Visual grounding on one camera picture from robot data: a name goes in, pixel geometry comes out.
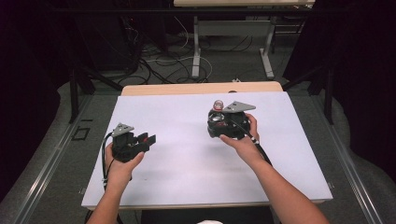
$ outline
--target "hand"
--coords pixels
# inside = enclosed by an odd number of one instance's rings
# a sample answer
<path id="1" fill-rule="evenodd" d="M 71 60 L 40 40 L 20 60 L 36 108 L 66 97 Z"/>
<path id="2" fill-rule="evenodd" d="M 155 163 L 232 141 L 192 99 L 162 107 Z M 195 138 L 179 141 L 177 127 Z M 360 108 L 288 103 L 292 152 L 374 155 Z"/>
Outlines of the hand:
<path id="1" fill-rule="evenodd" d="M 113 154 L 111 152 L 111 148 L 113 143 L 110 143 L 106 147 L 106 169 L 110 166 L 110 170 L 108 171 L 107 175 L 107 186 L 106 190 L 111 189 L 115 190 L 116 192 L 123 193 L 126 186 L 128 185 L 129 180 L 132 176 L 133 169 L 143 160 L 144 152 L 140 152 L 134 157 L 133 160 L 128 162 L 121 162 L 114 160 Z"/>
<path id="2" fill-rule="evenodd" d="M 248 113 L 246 113 L 246 116 L 250 121 L 250 134 L 260 141 L 260 136 L 257 133 L 257 120 Z M 250 167 L 252 167 L 257 161 L 264 161 L 262 154 L 248 136 L 245 136 L 241 140 L 235 140 L 222 134 L 219 138 L 228 146 L 235 148 L 239 157 Z"/>

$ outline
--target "wooden table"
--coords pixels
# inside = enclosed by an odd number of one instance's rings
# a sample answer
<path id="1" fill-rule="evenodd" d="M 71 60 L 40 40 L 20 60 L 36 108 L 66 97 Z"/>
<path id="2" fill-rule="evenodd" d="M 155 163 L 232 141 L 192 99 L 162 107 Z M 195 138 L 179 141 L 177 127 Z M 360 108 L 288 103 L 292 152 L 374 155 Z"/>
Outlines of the wooden table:
<path id="1" fill-rule="evenodd" d="M 315 0 L 175 0 L 176 7 L 279 7 L 313 5 Z M 199 76 L 201 49 L 200 35 L 255 35 L 265 36 L 264 48 L 260 49 L 265 75 L 274 79 L 268 59 L 268 51 L 274 35 L 276 17 L 269 21 L 199 21 L 194 17 L 194 58 L 191 77 Z"/>
<path id="2" fill-rule="evenodd" d="M 107 133 L 119 122 L 157 142 L 134 170 L 120 202 L 125 209 L 266 205 L 268 198 L 234 149 L 207 132 L 215 100 L 255 105 L 264 150 L 274 167 L 315 203 L 332 199 L 288 94 L 277 82 L 128 86 L 115 106 Z M 101 151 L 82 206 L 102 197 Z"/>

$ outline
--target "wrist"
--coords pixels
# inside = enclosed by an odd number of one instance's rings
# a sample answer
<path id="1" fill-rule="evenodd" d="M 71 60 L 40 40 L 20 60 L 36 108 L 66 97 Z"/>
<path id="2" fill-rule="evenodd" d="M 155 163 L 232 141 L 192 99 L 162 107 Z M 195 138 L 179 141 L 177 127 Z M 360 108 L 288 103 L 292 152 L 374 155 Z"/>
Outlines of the wrist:
<path id="1" fill-rule="evenodd" d="M 116 187 L 113 185 L 107 185 L 105 194 L 112 195 L 112 196 L 121 196 L 122 193 L 125 191 L 125 188 Z"/>

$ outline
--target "wooden table edge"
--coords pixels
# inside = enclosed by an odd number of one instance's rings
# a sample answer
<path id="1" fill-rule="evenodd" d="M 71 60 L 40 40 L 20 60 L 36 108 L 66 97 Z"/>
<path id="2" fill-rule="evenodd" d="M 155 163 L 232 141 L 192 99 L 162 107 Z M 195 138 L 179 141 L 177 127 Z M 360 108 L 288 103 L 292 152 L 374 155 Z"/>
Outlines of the wooden table edge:
<path id="1" fill-rule="evenodd" d="M 158 84 L 126 86 L 121 96 L 137 95 L 174 95 L 174 94 L 207 94 L 255 92 L 255 91 L 283 91 L 276 81 L 263 82 L 220 82 L 220 83 L 193 83 L 193 84 Z"/>

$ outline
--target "desk leg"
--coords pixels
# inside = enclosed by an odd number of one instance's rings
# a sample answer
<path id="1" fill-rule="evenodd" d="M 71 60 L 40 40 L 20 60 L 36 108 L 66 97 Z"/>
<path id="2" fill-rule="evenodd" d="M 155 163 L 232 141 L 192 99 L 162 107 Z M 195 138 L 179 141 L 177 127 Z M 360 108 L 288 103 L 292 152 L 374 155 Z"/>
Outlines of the desk leg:
<path id="1" fill-rule="evenodd" d="M 275 30 L 275 22 L 276 22 L 276 17 L 273 17 L 271 19 L 271 25 L 268 28 L 268 35 L 267 39 L 265 40 L 265 47 L 264 49 L 260 49 L 260 54 L 262 56 L 262 64 L 264 65 L 264 72 L 265 75 L 267 76 L 268 79 L 273 80 L 275 78 L 274 72 L 271 67 L 270 60 L 268 58 L 268 51 L 271 48 L 271 41 L 274 35 L 274 30 Z"/>
<path id="2" fill-rule="evenodd" d="M 201 57 L 201 50 L 199 48 L 199 34 L 198 34 L 198 18 L 194 17 L 194 59 L 192 62 L 192 78 L 199 77 L 199 64 Z"/>

